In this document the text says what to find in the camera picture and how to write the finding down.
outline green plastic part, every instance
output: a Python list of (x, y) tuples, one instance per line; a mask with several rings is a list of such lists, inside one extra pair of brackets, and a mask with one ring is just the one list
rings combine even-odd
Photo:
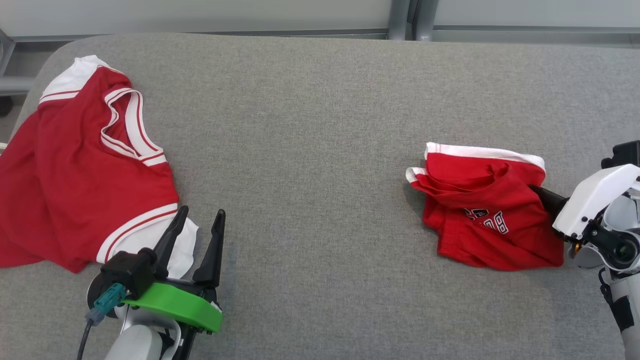
[(154, 282), (138, 300), (123, 302), (205, 331), (218, 332), (222, 323), (222, 312), (205, 299), (160, 282)]

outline metal pole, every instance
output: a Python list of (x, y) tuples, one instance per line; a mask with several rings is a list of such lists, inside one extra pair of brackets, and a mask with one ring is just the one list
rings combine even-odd
[(413, 38), (416, 41), (431, 41), (433, 21), (436, 19), (438, 0), (419, 0), (413, 23)]
[(410, 0), (392, 0), (387, 39), (406, 40), (406, 18)]
[(27, 76), (1, 76), (0, 96), (26, 94), (33, 86), (34, 78)]

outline gray table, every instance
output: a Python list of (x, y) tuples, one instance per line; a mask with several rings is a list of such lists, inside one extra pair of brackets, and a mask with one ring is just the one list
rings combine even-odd
[[(227, 210), (225, 321), (197, 337), (193, 359), (623, 358), (596, 271), (438, 257), (404, 170), (429, 140), (501, 147), (542, 156), (545, 186), (568, 195), (613, 145), (640, 138), (639, 51), (96, 37), (49, 59), (19, 123), (89, 54), (145, 96), (147, 132), (193, 220), (207, 228)], [(97, 272), (0, 269), (0, 357), (74, 358)], [(86, 358), (103, 357), (119, 326), (92, 331)]]

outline gray floor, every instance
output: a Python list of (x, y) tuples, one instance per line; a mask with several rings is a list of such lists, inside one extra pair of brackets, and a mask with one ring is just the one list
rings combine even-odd
[[(312, 37), (342, 37), (383, 39), (385, 34), (314, 35)], [(476, 31), (439, 30), (434, 31), (437, 42), (500, 42), (513, 44), (553, 44), (598, 47), (624, 47), (640, 49), (640, 34), (627, 33), (574, 33), (558, 31)], [(18, 43), (13, 52), (7, 76), (36, 76), (50, 55), (66, 42)], [(24, 96), (13, 97), (12, 112), (0, 119), (0, 142), (7, 142), (15, 121), (22, 109)]]

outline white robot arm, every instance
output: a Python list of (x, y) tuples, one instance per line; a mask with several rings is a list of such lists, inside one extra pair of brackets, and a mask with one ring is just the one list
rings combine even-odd
[(640, 198), (629, 194), (640, 191), (640, 142), (618, 145), (614, 154), (570, 198), (531, 188), (552, 215), (553, 228), (573, 244), (569, 255), (576, 265), (604, 265), (600, 290), (620, 328), (625, 358), (640, 360)]

